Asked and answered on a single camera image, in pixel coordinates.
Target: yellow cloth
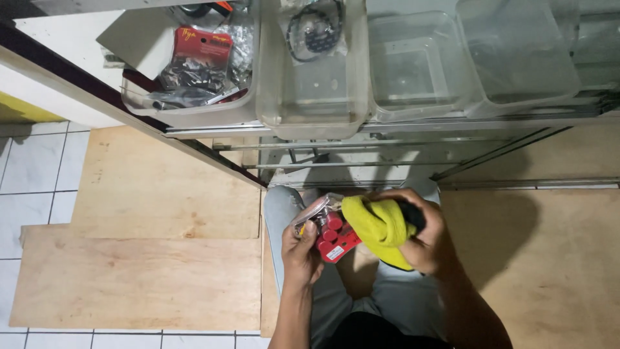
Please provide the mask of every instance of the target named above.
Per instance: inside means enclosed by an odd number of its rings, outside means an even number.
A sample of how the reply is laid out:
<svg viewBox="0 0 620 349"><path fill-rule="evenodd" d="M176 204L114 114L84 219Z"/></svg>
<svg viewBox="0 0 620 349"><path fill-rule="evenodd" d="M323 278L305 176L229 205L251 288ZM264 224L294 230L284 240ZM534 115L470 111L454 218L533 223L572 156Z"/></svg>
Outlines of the yellow cloth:
<svg viewBox="0 0 620 349"><path fill-rule="evenodd" d="M361 241L379 259L403 270L413 269L398 247L415 235L416 228L405 222L396 201L371 202L361 195L345 197L342 214Z"/></svg>

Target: person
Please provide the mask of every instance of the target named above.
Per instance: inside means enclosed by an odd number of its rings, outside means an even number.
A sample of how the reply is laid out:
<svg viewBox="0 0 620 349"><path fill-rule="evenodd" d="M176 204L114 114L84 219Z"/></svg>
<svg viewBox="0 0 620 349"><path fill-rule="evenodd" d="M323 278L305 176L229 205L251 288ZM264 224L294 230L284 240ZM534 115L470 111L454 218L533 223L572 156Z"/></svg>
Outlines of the person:
<svg viewBox="0 0 620 349"><path fill-rule="evenodd" d="M374 201L409 201L427 225L399 250L414 267L382 261L370 297L353 301L334 264L323 263L311 221L301 239L289 226L315 197L278 186L267 193L265 223L272 248L280 310L269 349L456 348L510 349L502 321L484 301L459 261L430 179L373 193Z"/></svg>

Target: plastic storage box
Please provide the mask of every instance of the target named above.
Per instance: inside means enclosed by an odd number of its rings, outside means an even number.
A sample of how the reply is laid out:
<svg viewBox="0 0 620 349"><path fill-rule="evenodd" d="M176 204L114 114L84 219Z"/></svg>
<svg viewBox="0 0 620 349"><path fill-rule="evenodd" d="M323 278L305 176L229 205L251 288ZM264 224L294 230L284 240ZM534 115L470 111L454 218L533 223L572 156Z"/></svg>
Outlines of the plastic storage box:
<svg viewBox="0 0 620 349"><path fill-rule="evenodd" d="M456 12L479 88L468 117L505 115L579 92L546 1L460 0Z"/></svg>
<svg viewBox="0 0 620 349"><path fill-rule="evenodd" d="M260 2L252 1L254 18L254 60L252 61L252 82L245 96L237 101L212 104L204 107L155 111L141 105L141 96L148 92L123 78L121 97L130 112L150 116L173 127L208 127L217 125L242 124L256 120L255 101L257 90L257 70L259 68L260 43Z"/></svg>
<svg viewBox="0 0 620 349"><path fill-rule="evenodd" d="M471 97L466 54L444 12L371 20L368 38L377 121L443 116Z"/></svg>
<svg viewBox="0 0 620 349"><path fill-rule="evenodd" d="M278 24L280 0L262 1L256 114L285 140L346 139L368 117L368 29L363 1L344 6L348 53L294 65Z"/></svg>

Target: leg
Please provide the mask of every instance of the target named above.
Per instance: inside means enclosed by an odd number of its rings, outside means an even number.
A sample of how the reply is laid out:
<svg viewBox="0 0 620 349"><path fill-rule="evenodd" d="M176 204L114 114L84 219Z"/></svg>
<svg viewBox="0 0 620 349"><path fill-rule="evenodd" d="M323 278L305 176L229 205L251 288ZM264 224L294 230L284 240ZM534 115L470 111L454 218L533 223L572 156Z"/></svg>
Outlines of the leg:
<svg viewBox="0 0 620 349"><path fill-rule="evenodd" d="M302 202L299 193L288 187L277 186L265 196L264 212L267 233L272 250L278 295L284 283L282 263L282 231L299 214L296 203ZM353 301L347 294L335 265L325 264L325 269L313 287L311 319L311 346L319 348L325 339L332 336L338 324L351 313Z"/></svg>
<svg viewBox="0 0 620 349"><path fill-rule="evenodd" d="M405 181L424 199L439 204L439 189L430 179ZM381 315L406 335L445 339L443 306L432 276L401 271L379 262L372 299Z"/></svg>

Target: hand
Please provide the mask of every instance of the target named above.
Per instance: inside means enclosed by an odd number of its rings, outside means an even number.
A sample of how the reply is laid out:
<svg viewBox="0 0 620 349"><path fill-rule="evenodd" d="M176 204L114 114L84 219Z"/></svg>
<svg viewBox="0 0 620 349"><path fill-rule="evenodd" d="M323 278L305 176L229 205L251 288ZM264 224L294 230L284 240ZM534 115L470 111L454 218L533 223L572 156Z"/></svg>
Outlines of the hand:
<svg viewBox="0 0 620 349"><path fill-rule="evenodd" d="M312 248L317 233L316 224L311 220L306 221L301 239L295 237L290 225L282 233L284 288L309 288L321 276L325 265L319 251Z"/></svg>
<svg viewBox="0 0 620 349"><path fill-rule="evenodd" d="M438 204L422 199L413 189L393 189L373 193L369 199L407 201L422 211L426 227L399 247L410 266L421 273L436 276L453 268L459 268L460 262Z"/></svg>

